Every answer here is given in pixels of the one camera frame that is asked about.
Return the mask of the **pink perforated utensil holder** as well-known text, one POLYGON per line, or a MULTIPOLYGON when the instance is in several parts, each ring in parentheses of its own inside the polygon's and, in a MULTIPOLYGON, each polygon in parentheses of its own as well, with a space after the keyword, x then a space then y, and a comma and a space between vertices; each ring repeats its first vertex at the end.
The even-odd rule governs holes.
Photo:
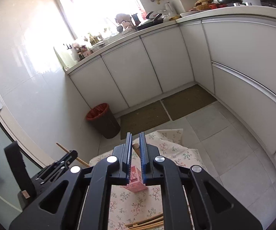
POLYGON ((133 193, 138 193, 147 189, 147 186, 142 181, 141 171, 135 166, 131 167, 129 184, 122 187, 133 193))

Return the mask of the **left green floor mat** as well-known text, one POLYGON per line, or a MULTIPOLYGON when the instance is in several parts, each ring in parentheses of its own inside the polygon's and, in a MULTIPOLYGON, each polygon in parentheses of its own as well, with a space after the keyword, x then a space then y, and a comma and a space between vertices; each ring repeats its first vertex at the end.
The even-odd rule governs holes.
POLYGON ((120 118, 120 138, 125 139, 128 132, 136 135, 168 122, 169 116, 160 101, 156 101, 120 118))

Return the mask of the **green floor mat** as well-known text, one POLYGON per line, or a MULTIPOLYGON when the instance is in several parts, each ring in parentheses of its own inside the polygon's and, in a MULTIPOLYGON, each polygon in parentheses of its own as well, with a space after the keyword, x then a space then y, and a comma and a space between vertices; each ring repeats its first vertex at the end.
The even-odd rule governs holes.
POLYGON ((125 139, 128 132, 136 135, 168 122, 169 116, 160 101, 156 101, 120 118, 120 138, 125 139))
POLYGON ((162 99, 173 121, 198 111, 215 101, 217 99, 200 85, 193 85, 162 99))

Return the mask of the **brown trash bin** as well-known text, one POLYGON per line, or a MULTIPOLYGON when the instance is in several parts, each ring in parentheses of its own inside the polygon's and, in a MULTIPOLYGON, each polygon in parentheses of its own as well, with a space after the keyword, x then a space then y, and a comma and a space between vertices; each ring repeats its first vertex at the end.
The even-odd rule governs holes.
POLYGON ((106 139, 114 138, 120 132, 120 125, 108 103, 92 108, 87 113, 86 120, 106 139))

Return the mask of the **right green floor mat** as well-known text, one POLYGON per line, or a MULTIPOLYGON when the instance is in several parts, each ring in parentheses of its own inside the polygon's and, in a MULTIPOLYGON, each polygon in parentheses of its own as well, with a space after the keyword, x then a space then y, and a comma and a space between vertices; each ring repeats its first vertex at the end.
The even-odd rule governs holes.
POLYGON ((217 99, 200 85, 193 85, 162 99, 173 121, 198 111, 215 101, 217 99))

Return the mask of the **wooden chopstick on table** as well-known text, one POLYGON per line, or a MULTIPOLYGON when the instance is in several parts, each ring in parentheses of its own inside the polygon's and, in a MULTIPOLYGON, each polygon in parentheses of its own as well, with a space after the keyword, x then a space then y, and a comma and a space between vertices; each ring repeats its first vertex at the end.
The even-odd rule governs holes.
POLYGON ((141 221, 126 224, 125 227, 127 229, 151 229, 154 227, 162 226, 163 224, 164 214, 160 213, 141 221))

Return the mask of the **black frying pan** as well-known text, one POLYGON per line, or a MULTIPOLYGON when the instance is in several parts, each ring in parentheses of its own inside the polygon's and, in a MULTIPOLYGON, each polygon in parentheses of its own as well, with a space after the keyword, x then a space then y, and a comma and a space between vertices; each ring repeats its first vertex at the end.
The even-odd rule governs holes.
POLYGON ((161 16, 162 14, 159 13, 153 19, 150 19, 150 14, 147 14, 146 20, 144 20, 137 26, 137 30, 140 31, 155 25, 162 24, 164 19, 161 16))

